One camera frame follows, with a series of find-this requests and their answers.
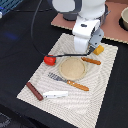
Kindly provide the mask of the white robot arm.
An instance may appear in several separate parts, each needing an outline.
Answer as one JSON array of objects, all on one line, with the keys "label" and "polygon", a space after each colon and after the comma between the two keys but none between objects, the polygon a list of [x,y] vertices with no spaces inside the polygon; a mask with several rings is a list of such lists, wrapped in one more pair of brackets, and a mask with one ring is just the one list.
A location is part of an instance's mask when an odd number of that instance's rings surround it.
[{"label": "white robot arm", "polygon": [[76,23],[73,27],[74,48],[79,56],[89,55],[100,44],[104,32],[100,28],[100,18],[105,13],[106,0],[50,0],[52,7],[70,17]]}]

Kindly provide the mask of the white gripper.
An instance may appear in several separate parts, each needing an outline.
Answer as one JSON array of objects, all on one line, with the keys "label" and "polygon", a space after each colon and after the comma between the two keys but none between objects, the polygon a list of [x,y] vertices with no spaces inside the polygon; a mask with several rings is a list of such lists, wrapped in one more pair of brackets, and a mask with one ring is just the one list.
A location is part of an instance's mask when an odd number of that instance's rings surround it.
[{"label": "white gripper", "polygon": [[100,44],[104,32],[100,28],[100,20],[85,20],[78,18],[73,27],[74,48],[78,53],[90,54]]}]

